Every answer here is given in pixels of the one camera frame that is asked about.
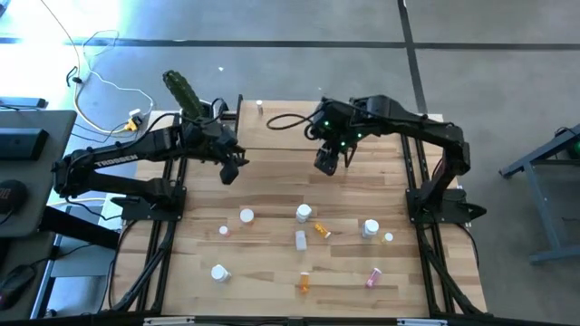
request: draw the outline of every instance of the metal stand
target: metal stand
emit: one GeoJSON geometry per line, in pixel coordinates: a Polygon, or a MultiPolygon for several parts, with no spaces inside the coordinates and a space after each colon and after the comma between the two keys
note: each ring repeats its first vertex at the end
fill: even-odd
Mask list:
{"type": "Polygon", "coordinates": [[[580,141],[580,138],[578,138],[578,134],[580,134],[580,124],[573,127],[571,130],[572,131],[564,131],[562,134],[554,137],[538,149],[499,171],[499,174],[504,178],[511,178],[514,174],[521,171],[526,173],[527,182],[532,190],[534,203],[536,204],[537,211],[540,214],[542,226],[546,231],[546,237],[551,246],[551,250],[530,255],[529,261],[532,264],[580,255],[580,245],[565,244],[568,238],[566,226],[563,221],[552,217],[547,197],[542,192],[537,181],[536,173],[536,166],[538,165],[580,165],[580,161],[578,160],[546,159],[566,149],[574,142],[580,141]]]}
{"type": "Polygon", "coordinates": [[[110,249],[117,248],[119,242],[119,234],[115,231],[83,221],[49,206],[44,209],[43,219],[38,228],[41,231],[53,231],[59,235],[110,249]]]}

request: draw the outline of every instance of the concrete floor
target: concrete floor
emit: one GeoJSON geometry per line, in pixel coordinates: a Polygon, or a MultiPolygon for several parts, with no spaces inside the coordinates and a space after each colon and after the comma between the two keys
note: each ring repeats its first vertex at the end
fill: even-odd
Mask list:
{"type": "MultiPolygon", "coordinates": [[[[396,0],[46,2],[78,37],[118,29],[123,38],[146,40],[405,41],[396,0]]],[[[407,0],[406,5],[415,42],[580,42],[580,3],[574,0],[407,0]]],[[[0,18],[0,36],[26,41],[0,45],[0,60],[10,62],[0,75],[2,94],[44,97],[51,109],[70,109],[72,92],[64,76],[76,64],[73,48],[59,45],[64,35],[42,4],[13,1],[0,18]]],[[[580,259],[528,263],[530,254],[547,248],[546,237],[523,176],[507,181],[497,173],[553,137],[558,127],[580,122],[578,51],[416,53],[427,110],[460,125],[471,143],[472,170],[460,183],[469,201],[488,209],[472,231],[489,311],[579,324],[580,259]]],[[[239,93],[311,101],[323,94],[346,100],[384,93],[408,110],[418,109],[405,49],[118,46],[99,57],[95,69],[120,86],[142,88],[159,110],[177,108],[161,81],[168,69],[187,76],[203,98],[224,97],[230,107],[239,93]]],[[[81,106],[111,128],[148,102],[91,80],[81,106]]],[[[69,150],[88,145],[72,139],[69,150]]]]}

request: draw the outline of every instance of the bottle cap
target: bottle cap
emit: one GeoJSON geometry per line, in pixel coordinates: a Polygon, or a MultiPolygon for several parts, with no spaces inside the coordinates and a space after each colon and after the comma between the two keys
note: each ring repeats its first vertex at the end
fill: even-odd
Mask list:
{"type": "Polygon", "coordinates": [[[222,225],[222,226],[219,227],[219,233],[221,235],[227,235],[227,232],[229,232],[229,230],[227,229],[227,226],[222,225]]]}
{"type": "Polygon", "coordinates": [[[244,223],[250,223],[254,220],[254,212],[249,208],[242,209],[239,213],[239,219],[244,223]]]}
{"type": "Polygon", "coordinates": [[[217,264],[211,268],[211,277],[216,281],[221,281],[227,277],[227,271],[224,266],[217,264]]]}
{"type": "Polygon", "coordinates": [[[310,214],[312,214],[312,208],[310,208],[310,206],[307,204],[302,204],[298,207],[296,212],[301,216],[308,217],[310,214]]]}
{"type": "Polygon", "coordinates": [[[379,223],[375,220],[364,221],[364,228],[368,233],[375,234],[379,231],[379,223]]]}

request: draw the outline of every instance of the wooden board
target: wooden board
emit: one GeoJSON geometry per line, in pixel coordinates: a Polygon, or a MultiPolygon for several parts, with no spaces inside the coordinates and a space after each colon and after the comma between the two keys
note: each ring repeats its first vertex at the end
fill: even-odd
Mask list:
{"type": "MultiPolygon", "coordinates": [[[[188,163],[188,200],[173,246],[163,313],[427,316],[417,238],[407,221],[404,203],[407,181],[400,136],[367,139],[348,169],[339,167],[328,177],[313,166],[317,147],[304,139],[302,128],[278,136],[261,123],[261,119],[275,115],[270,109],[276,114],[280,110],[302,112],[311,110],[315,103],[269,101],[261,119],[256,117],[256,110],[247,110],[254,102],[246,103],[240,113],[239,138],[251,162],[240,169],[236,181],[231,186],[221,185],[219,166],[193,160],[188,163]],[[314,212],[300,225],[295,221],[295,210],[302,203],[314,212]],[[256,214],[251,226],[241,225],[238,218],[246,207],[256,214]],[[394,240],[381,244],[378,237],[363,239],[361,225],[368,218],[379,222],[381,235],[393,233],[394,240]],[[323,239],[314,230],[316,222],[333,235],[323,239]],[[218,234],[221,225],[230,228],[229,238],[218,234]],[[296,230],[306,232],[306,252],[295,250],[296,230]],[[232,273],[228,283],[212,281],[209,271],[215,264],[232,273]],[[364,282],[374,267],[383,275],[375,288],[365,289],[364,282]],[[297,288],[301,272],[310,273],[310,292],[306,295],[297,288]]],[[[426,144],[425,150],[428,164],[434,168],[440,149],[426,144]]],[[[159,177],[162,169],[162,163],[141,161],[137,177],[159,177]]],[[[150,227],[151,223],[139,222],[125,239],[114,275],[115,301],[142,269],[150,227]]],[[[485,311],[469,238],[454,225],[442,225],[441,233],[450,274],[485,311]]],[[[434,283],[442,307],[439,278],[435,277],[434,283]]]]}

